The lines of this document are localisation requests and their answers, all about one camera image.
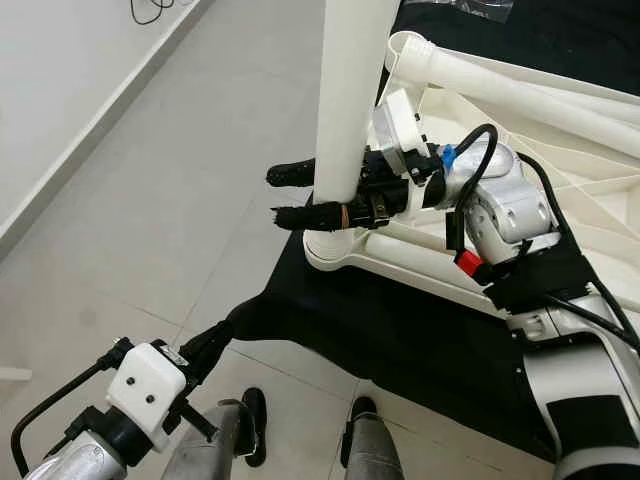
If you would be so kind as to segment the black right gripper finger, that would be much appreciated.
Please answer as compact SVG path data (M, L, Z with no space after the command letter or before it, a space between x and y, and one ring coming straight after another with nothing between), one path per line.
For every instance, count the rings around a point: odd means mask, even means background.
M270 166L266 172L266 183L271 187L312 187L315 183L316 159L306 159L298 163L283 163Z
M353 228L372 229L371 211L352 204L278 206L271 211L273 223L284 230L337 232Z

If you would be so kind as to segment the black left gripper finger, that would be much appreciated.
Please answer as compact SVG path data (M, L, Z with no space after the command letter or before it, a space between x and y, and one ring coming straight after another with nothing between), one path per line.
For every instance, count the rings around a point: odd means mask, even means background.
M188 339L180 347L180 356L187 361L184 366L188 378L207 378L215 369L225 348L230 343L230 323L218 323L205 332Z

